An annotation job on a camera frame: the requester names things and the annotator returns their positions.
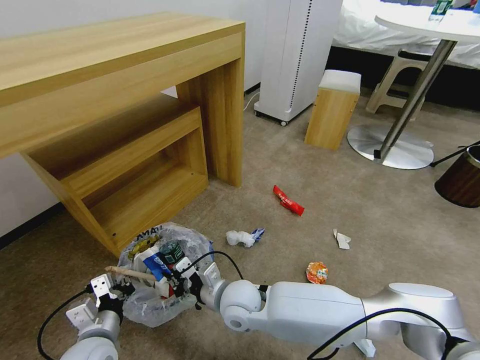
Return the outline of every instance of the white wall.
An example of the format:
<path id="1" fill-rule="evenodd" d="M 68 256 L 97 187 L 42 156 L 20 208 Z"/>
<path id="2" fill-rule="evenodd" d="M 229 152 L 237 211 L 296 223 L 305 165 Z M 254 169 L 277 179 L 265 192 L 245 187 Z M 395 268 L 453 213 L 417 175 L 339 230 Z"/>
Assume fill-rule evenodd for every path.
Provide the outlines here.
<path id="1" fill-rule="evenodd" d="M 246 22 L 245 89 L 260 82 L 268 0 L 0 0 L 0 38 L 175 11 Z M 57 198 L 14 154 L 0 159 L 0 236 Z"/>
<path id="2" fill-rule="evenodd" d="M 0 160 L 0 236 L 57 202 L 19 154 Z"/>

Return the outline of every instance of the table top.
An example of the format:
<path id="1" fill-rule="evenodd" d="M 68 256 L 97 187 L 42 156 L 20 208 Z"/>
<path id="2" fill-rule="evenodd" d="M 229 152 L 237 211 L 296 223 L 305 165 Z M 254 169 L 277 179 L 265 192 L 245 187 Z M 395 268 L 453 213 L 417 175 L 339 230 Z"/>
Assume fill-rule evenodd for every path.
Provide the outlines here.
<path id="1" fill-rule="evenodd" d="M 16 101 L 19 93 L 38 95 L 25 84 L 49 79 L 55 90 L 244 30 L 241 21 L 160 12 L 3 39 L 0 106 L 8 105 L 10 89 Z"/>
<path id="2" fill-rule="evenodd" d="M 387 28 L 432 38 L 480 43 L 480 14 L 450 9 L 440 21 L 429 21 L 429 6 L 398 6 L 395 12 L 382 12 L 375 21 Z"/>

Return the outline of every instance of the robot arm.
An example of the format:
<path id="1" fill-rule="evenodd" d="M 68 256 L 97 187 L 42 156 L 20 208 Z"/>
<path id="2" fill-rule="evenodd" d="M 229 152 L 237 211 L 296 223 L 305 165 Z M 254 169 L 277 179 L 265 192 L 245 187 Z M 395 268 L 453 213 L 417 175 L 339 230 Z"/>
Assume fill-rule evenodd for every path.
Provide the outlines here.
<path id="1" fill-rule="evenodd" d="M 216 263 L 199 272 L 188 258 L 176 265 L 176 276 L 201 303 L 219 312 L 226 326 L 234 331 L 259 330 L 279 339 L 318 346 L 350 324 L 371 316 L 328 346 L 343 348 L 362 339 L 384 340 L 401 333 L 404 344 L 414 353 L 426 360 L 445 360 L 446 333 L 420 315 L 424 313 L 459 338 L 449 345 L 453 349 L 448 349 L 451 351 L 446 360 L 480 359 L 480 345 L 465 329 L 456 296 L 439 287 L 392 283 L 377 295 L 359 298 L 331 285 L 281 281 L 266 286 L 243 279 L 229 283 L 222 279 Z M 109 281 L 106 274 L 91 281 L 100 300 L 98 311 L 91 300 L 67 311 L 79 337 L 61 360 L 118 359 L 114 343 L 122 314 L 117 306 L 120 300 L 111 291 L 114 287 Z M 385 313 L 377 316 L 379 311 Z"/>
<path id="2" fill-rule="evenodd" d="M 418 313 L 405 312 L 408 310 L 438 320 L 453 337 L 469 342 L 470 347 L 476 341 L 465 329 L 457 297 L 435 286 L 392 283 L 377 295 L 359 298 L 335 286 L 311 283 L 281 281 L 258 286 L 238 280 L 227 285 L 215 263 L 200 278 L 201 299 L 220 312 L 226 326 L 234 331 L 260 330 L 282 340 L 318 346 L 359 319 L 397 309 L 360 323 L 329 346 L 342 348 L 361 339 L 385 340 L 401 333 L 404 344 L 414 353 L 427 360 L 441 359 L 445 332 Z M 480 359 L 480 351 L 475 356 Z"/>

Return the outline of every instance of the round metal base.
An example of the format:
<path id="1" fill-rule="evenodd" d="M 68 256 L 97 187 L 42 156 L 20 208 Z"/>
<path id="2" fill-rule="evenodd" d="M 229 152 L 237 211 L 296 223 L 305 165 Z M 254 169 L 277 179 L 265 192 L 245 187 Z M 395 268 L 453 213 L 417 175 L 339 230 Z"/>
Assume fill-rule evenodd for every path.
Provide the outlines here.
<path id="1" fill-rule="evenodd" d="M 350 146 L 364 158 L 396 169 L 421 169 L 434 160 L 432 144 L 403 131 L 385 159 L 374 158 L 390 130 L 388 125 L 360 125 L 352 128 L 346 136 Z"/>

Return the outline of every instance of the white tower appliance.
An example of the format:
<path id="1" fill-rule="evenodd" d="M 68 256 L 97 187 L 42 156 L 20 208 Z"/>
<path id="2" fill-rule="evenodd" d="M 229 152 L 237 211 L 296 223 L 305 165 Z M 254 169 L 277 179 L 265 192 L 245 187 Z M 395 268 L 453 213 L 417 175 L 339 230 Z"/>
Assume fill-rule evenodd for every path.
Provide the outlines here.
<path id="1" fill-rule="evenodd" d="M 288 124 L 312 104 L 337 31 L 342 0 L 269 0 L 257 116 Z"/>

